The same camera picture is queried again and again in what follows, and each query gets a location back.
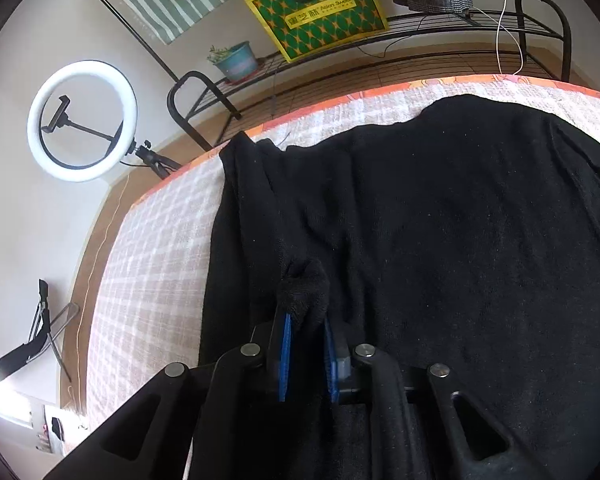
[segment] bag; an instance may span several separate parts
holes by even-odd
[[[289,62],[388,30],[378,0],[245,0]]]

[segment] mattress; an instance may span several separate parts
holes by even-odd
[[[360,124],[408,121],[440,98],[475,94],[553,113],[600,142],[600,93],[524,76],[421,80],[302,108],[247,133],[280,149]],[[123,221],[96,300],[86,400],[91,429],[166,364],[196,365],[211,229],[224,174],[218,147],[144,195]]]

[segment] power cord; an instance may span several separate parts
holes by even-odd
[[[502,3],[502,12],[500,13],[500,18],[496,22],[496,20],[494,20],[491,16],[489,16],[482,9],[478,9],[478,7],[474,7],[475,10],[477,10],[478,12],[481,12],[482,14],[484,14],[493,23],[497,23],[498,24],[498,27],[496,28],[496,58],[498,59],[498,70],[500,71],[500,75],[503,75],[503,73],[502,73],[502,65],[500,63],[500,29],[502,28],[504,31],[506,31],[507,34],[509,34],[511,36],[511,38],[513,39],[513,41],[515,41],[516,46],[518,47],[518,51],[520,53],[520,68],[513,73],[513,75],[517,75],[520,72],[522,72],[522,69],[525,66],[525,57],[522,55],[522,49],[520,48],[520,44],[518,43],[518,40],[516,39],[516,37],[511,33],[511,31],[507,27],[504,27],[502,25],[502,20],[504,18],[504,12],[505,12],[506,8],[507,8],[507,0],[504,0],[503,3]]]
[[[130,168],[148,168],[146,164],[129,164],[128,162],[122,161],[120,161],[120,164],[123,164],[124,166],[129,166]]]
[[[83,413],[83,411],[82,411],[82,391],[80,389],[80,351],[78,350],[80,329],[82,328],[82,320],[84,319],[84,311],[86,310],[87,298],[89,297],[89,289],[91,287],[91,277],[93,276],[93,271],[95,270],[96,264],[98,263],[98,256],[100,254],[100,250],[101,250],[102,246],[104,245],[104,243],[107,241],[107,235],[109,234],[109,228],[113,224],[113,221],[116,218],[116,214],[118,213],[118,210],[120,209],[120,204],[122,203],[122,196],[124,195],[124,193],[126,191],[126,186],[128,186],[128,184],[129,184],[129,176],[130,176],[130,174],[127,173],[125,185],[123,186],[122,192],[120,192],[120,196],[118,197],[118,205],[116,206],[116,210],[113,212],[113,215],[111,216],[109,225],[107,225],[107,228],[104,231],[104,238],[102,239],[100,246],[98,247],[98,250],[96,251],[96,256],[93,259],[93,267],[91,267],[91,272],[89,273],[89,277],[87,279],[87,291],[84,294],[84,302],[82,303],[82,312],[80,313],[80,323],[78,323],[78,330],[75,333],[75,354],[77,357],[77,365],[78,365],[78,403],[80,405],[80,412],[78,412],[78,415],[80,415],[80,416],[82,416],[82,413]],[[74,400],[74,406],[77,411],[78,404],[76,404],[76,402],[75,402],[75,396],[72,393],[72,387],[69,386],[67,388],[67,391],[71,395],[72,399]]]
[[[416,32],[420,30],[420,25],[422,25],[422,22],[424,21],[425,18],[428,18],[428,16],[423,16],[420,19],[420,22],[418,23],[418,27],[416,28]],[[392,41],[391,43],[389,43],[385,48],[384,48],[384,52],[382,53],[382,56],[376,56],[376,54],[370,54],[368,52],[365,52],[364,50],[362,50],[360,47],[356,47],[360,52],[362,52],[362,54],[366,54],[367,56],[371,56],[371,57],[377,57],[378,59],[384,59],[386,57],[386,51],[389,50],[389,47],[391,47],[392,45],[398,43],[399,41],[402,40],[406,40],[407,38],[412,38],[412,36],[405,36],[404,38],[398,38],[395,41]]]

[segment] black towel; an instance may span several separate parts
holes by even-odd
[[[328,309],[402,366],[443,362],[560,480],[600,460],[600,144],[475,96],[281,152],[221,152],[201,364],[282,304],[290,401],[245,409],[240,478],[370,478],[366,409],[324,395]]]

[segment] metal bolt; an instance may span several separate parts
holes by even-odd
[[[256,343],[247,343],[240,347],[240,353],[248,357],[254,357],[260,353],[260,345]]]
[[[447,365],[436,363],[429,367],[429,373],[436,377],[446,377],[451,373],[451,370]]]
[[[356,355],[359,355],[360,357],[371,357],[376,353],[376,347],[369,343],[362,343],[361,345],[356,346],[355,352]]]
[[[180,377],[184,373],[184,364],[169,363],[164,367],[164,373],[169,377]]]

